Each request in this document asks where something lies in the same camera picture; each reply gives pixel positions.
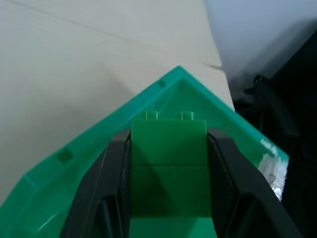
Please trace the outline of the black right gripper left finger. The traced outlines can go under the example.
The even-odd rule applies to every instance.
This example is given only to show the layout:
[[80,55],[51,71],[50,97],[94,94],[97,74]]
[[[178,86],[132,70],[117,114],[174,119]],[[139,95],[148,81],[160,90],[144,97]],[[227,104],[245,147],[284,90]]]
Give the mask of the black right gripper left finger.
[[60,238],[128,238],[131,130],[115,134],[82,177]]

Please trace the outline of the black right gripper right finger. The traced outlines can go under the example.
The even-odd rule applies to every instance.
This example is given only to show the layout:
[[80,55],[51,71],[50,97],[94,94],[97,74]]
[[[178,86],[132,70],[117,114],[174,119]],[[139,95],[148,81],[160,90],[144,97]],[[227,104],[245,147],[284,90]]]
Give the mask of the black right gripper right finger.
[[267,180],[231,137],[209,127],[207,148],[217,238],[303,238]]

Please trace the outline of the green building block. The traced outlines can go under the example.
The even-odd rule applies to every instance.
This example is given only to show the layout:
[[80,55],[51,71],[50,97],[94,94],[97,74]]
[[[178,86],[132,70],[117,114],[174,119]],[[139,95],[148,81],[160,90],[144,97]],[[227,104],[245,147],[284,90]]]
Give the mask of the green building block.
[[143,111],[131,124],[130,181],[133,217],[210,217],[206,121]]

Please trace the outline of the teal plastic bin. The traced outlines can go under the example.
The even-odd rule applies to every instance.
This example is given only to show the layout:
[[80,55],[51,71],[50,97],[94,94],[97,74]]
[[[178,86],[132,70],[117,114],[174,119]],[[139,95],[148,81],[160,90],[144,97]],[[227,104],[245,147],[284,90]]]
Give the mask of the teal plastic bin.
[[284,151],[178,66],[28,171],[0,206],[0,238],[58,238],[83,175],[112,136],[130,128],[144,110],[157,111],[159,119],[192,112],[229,135],[255,167],[263,160],[289,162]]

